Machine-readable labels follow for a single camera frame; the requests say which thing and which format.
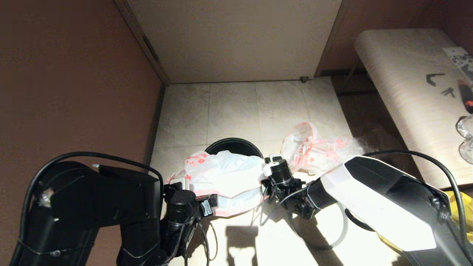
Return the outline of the white trash bag red trim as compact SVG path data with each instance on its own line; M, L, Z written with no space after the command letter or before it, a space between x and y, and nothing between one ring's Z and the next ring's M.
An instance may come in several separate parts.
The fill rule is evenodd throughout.
M231 217L261 204L266 196L261 187L266 177L264 159L223 150L216 155L199 151L188 157L184 168L174 172L167 184L182 183L197 197L217 196L213 213Z

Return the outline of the white door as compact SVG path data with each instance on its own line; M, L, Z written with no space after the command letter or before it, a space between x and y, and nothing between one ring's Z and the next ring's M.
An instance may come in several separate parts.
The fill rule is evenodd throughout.
M312 79L343 0L127 0L171 83Z

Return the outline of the light wood-grain table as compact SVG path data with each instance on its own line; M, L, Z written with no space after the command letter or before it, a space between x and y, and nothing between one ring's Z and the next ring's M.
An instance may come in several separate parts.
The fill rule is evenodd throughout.
M354 47L407 148L439 160L458 185L473 184L456 131L459 117L468 116L457 82L463 75L442 50L454 41L440 29L378 29L361 32ZM434 87L427 74L445 75L434 77ZM447 88L456 98L441 94Z

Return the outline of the red-printed plastic bag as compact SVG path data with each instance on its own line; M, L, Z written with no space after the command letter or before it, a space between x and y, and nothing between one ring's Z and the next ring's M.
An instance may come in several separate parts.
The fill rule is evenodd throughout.
M280 149L292 173L324 173L354 155L363 153L351 135L321 137L311 122L297 124L284 138Z

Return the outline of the clear plastic bag dark contents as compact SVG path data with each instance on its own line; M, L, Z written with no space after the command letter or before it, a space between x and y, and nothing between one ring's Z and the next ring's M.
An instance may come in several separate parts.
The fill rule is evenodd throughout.
M370 127L355 127L353 137L361 146L363 153L373 153L382 150L403 150L401 142L379 125Z

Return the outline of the clear shiny glass item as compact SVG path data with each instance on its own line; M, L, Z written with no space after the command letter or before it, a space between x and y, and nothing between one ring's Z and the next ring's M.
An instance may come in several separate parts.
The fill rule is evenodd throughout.
M456 122L456 131L465 139L473 139L473 113L459 117Z
M463 160L473 165L473 138L464 139L458 148L459 154Z

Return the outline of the black round trash bin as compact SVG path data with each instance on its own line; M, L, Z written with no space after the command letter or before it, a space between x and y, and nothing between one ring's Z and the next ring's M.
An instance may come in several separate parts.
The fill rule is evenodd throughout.
M205 152L211 155L216 155L225 150L228 150L233 154L263 158L261 151L253 143L235 137L218 140L208 146L205 149Z

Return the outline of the white patterned paper sheet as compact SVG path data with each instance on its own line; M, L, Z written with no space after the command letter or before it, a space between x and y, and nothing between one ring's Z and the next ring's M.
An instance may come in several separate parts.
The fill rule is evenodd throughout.
M468 82L473 83L473 56L463 47L445 47L442 50Z

